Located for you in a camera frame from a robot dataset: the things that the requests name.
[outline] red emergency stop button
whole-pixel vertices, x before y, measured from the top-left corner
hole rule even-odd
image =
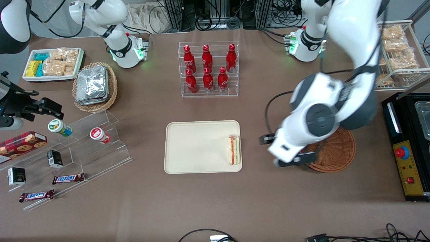
[[[399,157],[400,159],[406,160],[407,158],[409,158],[409,150],[408,148],[402,146],[400,148],[397,148],[394,151],[394,154],[396,154],[397,157]]]

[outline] cookie box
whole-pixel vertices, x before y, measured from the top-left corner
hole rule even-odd
[[[46,136],[28,131],[0,143],[0,164],[47,145]]]

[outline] snickers logo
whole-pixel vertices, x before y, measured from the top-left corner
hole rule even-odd
[[[46,192],[30,193],[27,195],[27,199],[38,199],[44,197],[45,195]]]
[[[59,177],[59,178],[57,178],[57,182],[73,181],[75,179],[75,177],[76,177],[76,175]]]

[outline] small black box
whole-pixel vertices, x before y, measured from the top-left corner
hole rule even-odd
[[[11,167],[7,170],[9,185],[23,185],[25,183],[24,168]]]
[[[63,161],[61,160],[61,154],[58,151],[50,150],[47,153],[49,166],[60,169],[63,167]]]

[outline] white tray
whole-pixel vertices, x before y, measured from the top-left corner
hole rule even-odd
[[[75,76],[78,74],[78,71],[80,69],[83,54],[84,51],[81,48],[68,48],[71,50],[79,50],[78,58],[76,60],[75,69],[73,70],[72,75],[66,75],[66,76],[43,76],[43,77],[26,77],[25,72],[28,68],[28,65],[30,64],[30,61],[34,60],[34,56],[39,53],[49,53],[51,50],[54,49],[45,49],[45,50],[32,50],[30,53],[30,56],[28,57],[27,64],[25,65],[24,73],[22,73],[22,79],[28,81],[28,82],[53,82],[53,81],[73,81]]]
[[[164,171],[168,174],[238,172],[240,163],[229,165],[228,136],[240,137],[235,120],[177,122],[166,128]]]

